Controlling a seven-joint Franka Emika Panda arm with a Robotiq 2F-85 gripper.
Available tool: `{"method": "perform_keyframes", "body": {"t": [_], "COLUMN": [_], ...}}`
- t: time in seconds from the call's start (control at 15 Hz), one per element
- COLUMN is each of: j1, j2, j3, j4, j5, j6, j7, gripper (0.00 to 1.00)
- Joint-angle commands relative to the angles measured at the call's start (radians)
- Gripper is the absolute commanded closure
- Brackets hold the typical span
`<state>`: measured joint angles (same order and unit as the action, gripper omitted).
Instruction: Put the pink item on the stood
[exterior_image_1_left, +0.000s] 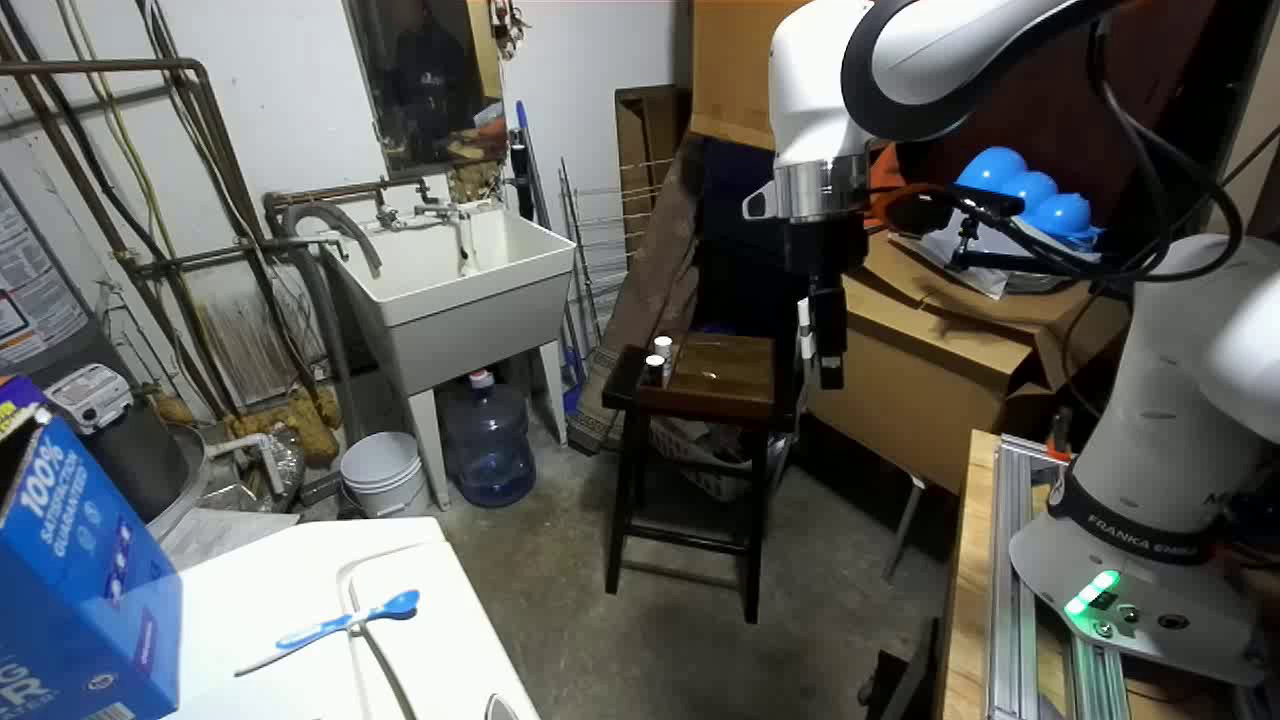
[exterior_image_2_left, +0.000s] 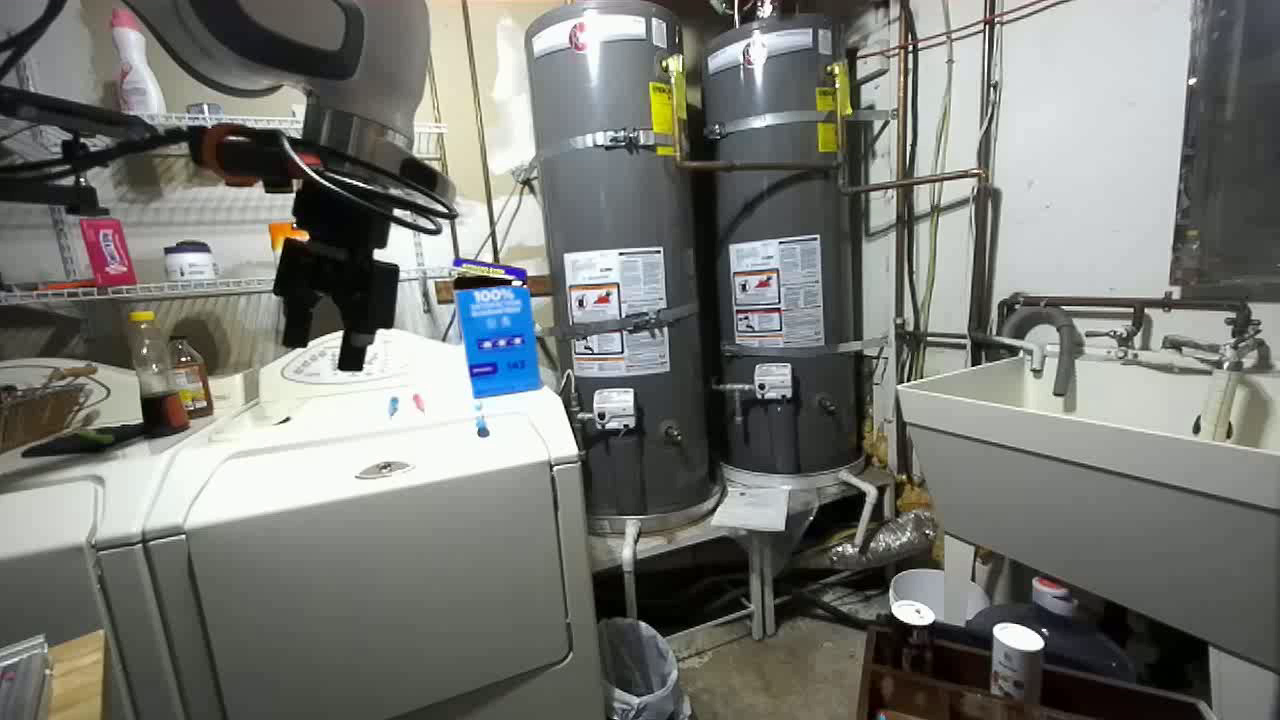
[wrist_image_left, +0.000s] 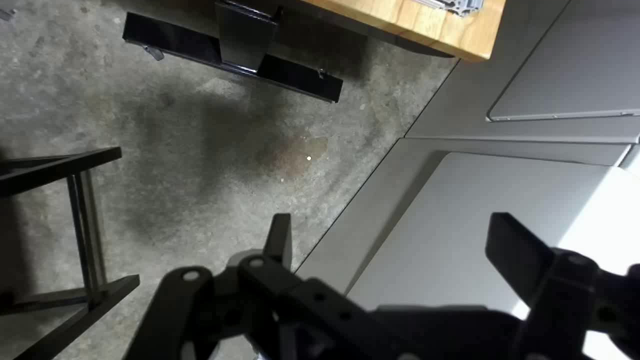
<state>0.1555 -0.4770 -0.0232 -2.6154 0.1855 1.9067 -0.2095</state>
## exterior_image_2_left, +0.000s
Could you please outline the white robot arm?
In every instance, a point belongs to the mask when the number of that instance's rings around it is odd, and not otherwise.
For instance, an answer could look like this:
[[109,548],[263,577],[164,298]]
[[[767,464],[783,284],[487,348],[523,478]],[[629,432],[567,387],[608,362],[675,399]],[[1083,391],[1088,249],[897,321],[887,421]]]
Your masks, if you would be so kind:
[[121,0],[125,13],[200,84],[223,97],[303,97],[303,128],[247,125],[170,128],[88,100],[22,89],[11,74],[53,36],[72,0],[4,0],[0,112],[55,128],[53,157],[9,162],[9,205],[88,211],[94,170],[164,146],[223,185],[259,185],[294,198],[303,243],[278,264],[286,345],[311,339],[311,306],[339,307],[338,370],[360,371],[374,339],[395,313],[395,269],[380,259],[390,227],[442,232],[457,217],[452,185],[413,154],[418,112],[432,75],[432,15],[423,0]]

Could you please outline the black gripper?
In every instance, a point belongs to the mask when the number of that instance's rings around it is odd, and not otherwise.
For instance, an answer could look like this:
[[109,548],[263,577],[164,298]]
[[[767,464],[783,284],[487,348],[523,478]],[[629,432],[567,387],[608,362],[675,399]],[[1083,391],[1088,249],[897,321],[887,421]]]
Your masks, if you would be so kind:
[[320,185],[303,185],[294,200],[303,239],[281,249],[274,291],[286,299],[286,345],[311,339],[311,307],[327,298],[339,307],[339,371],[360,371],[380,328],[395,321],[399,269],[377,259],[390,221],[339,200]]

